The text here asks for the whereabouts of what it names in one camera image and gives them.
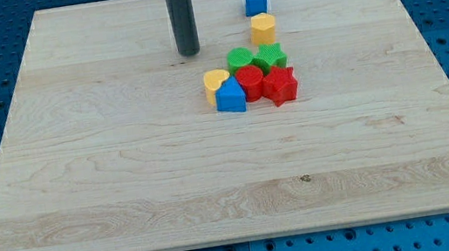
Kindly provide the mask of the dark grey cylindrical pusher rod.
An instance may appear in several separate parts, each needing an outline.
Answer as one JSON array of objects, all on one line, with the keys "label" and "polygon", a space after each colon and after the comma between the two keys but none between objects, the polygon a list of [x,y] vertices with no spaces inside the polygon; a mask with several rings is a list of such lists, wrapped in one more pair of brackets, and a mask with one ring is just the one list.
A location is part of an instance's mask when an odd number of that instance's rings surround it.
[{"label": "dark grey cylindrical pusher rod", "polygon": [[183,57],[192,57],[200,50],[192,0],[166,0],[176,48]]}]

